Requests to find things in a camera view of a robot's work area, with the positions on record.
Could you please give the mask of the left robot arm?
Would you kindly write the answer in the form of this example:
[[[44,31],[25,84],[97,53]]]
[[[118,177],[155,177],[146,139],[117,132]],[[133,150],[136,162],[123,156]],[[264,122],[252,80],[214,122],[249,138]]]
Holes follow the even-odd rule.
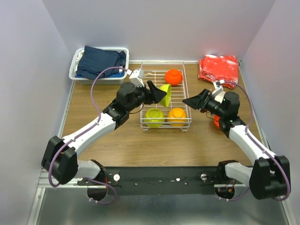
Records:
[[[131,82],[123,83],[116,98],[92,122],[63,138],[52,137],[46,147],[41,166],[48,171],[51,186],[70,182],[73,178],[88,179],[93,185],[103,182],[103,166],[93,160],[80,161],[78,156],[97,139],[108,134],[128,119],[132,110],[140,105],[160,103],[167,93],[157,88],[152,81],[148,86],[137,87]]]

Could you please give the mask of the lime green bowl front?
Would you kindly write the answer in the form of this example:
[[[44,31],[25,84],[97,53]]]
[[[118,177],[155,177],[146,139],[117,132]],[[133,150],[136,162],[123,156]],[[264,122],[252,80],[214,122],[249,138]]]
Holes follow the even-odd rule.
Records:
[[[164,121],[163,112],[157,108],[151,108],[145,114],[144,122],[150,128],[158,128],[163,125]]]

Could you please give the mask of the lime green bowl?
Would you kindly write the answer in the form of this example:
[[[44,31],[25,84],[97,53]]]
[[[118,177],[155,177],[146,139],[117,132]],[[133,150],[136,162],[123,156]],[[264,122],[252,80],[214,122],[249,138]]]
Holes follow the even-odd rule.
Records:
[[[171,101],[172,86],[170,84],[164,84],[160,86],[159,89],[166,93],[159,103],[164,107],[168,107]]]
[[[150,128],[158,128],[163,125],[164,121],[163,112],[157,108],[151,108],[145,114],[144,122]]]

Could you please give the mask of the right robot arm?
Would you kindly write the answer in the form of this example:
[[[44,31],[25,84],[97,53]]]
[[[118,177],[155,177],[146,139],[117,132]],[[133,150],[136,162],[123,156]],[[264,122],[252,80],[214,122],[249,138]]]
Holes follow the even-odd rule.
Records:
[[[194,110],[218,116],[220,130],[239,146],[252,163],[252,167],[247,167],[235,160],[220,162],[215,173],[218,182],[225,184],[231,179],[237,180],[246,185],[258,200],[272,198],[283,201],[289,197],[289,160],[269,150],[250,132],[238,116],[240,97],[237,93],[204,89],[182,102]]]

